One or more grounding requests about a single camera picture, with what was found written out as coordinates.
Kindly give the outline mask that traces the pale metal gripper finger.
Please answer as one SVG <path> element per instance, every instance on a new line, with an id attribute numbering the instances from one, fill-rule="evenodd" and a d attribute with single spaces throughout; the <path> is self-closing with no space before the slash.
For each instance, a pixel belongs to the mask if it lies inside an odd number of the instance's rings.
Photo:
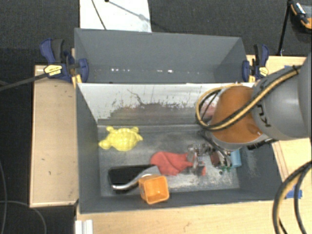
<path id="1" fill-rule="evenodd" d="M 202 155 L 202 145 L 201 144 L 191 144 L 188 146 L 187 160 L 196 161 L 196 159 Z"/>
<path id="2" fill-rule="evenodd" d="M 205 176 L 206 175 L 206 165 L 202 159 L 197 158 L 194 161 L 193 165 L 194 174 L 197 176 Z"/>

